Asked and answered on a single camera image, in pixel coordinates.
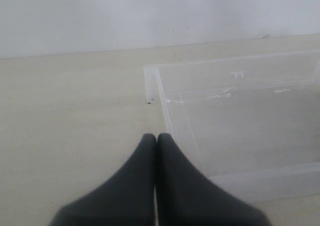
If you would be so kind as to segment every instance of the wall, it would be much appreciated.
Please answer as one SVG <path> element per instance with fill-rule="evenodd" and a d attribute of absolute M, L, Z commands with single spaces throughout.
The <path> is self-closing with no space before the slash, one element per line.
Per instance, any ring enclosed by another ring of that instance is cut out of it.
<path fill-rule="evenodd" d="M 320 33 L 319 0 L 0 0 L 0 58 Z"/>

